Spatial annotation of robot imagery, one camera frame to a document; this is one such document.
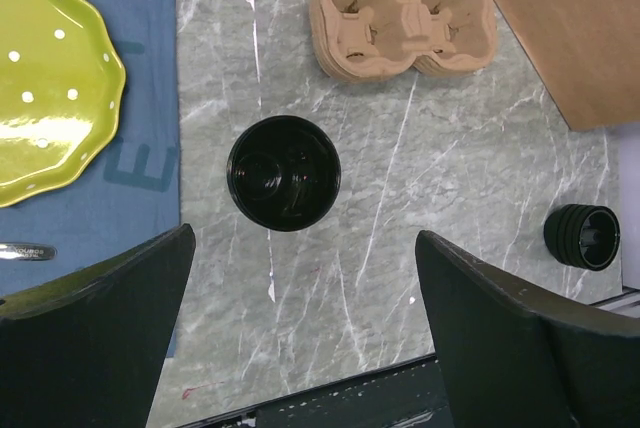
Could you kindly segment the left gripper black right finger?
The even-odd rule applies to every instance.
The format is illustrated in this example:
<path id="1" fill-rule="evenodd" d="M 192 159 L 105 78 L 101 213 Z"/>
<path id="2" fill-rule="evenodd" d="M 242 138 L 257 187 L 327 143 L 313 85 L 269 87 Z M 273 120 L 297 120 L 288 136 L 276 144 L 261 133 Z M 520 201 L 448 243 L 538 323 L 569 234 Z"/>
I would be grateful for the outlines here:
<path id="1" fill-rule="evenodd" d="M 431 231 L 415 256 L 455 426 L 638 426 L 638 319 L 564 298 Z"/>

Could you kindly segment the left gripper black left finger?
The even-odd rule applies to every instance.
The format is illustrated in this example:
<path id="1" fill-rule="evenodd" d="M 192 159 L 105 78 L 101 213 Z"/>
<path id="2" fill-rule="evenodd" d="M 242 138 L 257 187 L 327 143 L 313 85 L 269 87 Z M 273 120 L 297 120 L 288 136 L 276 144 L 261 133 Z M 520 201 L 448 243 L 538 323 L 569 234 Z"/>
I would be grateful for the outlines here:
<path id="1" fill-rule="evenodd" d="M 194 252 L 183 224 L 3 296 L 2 426 L 145 426 Z"/>

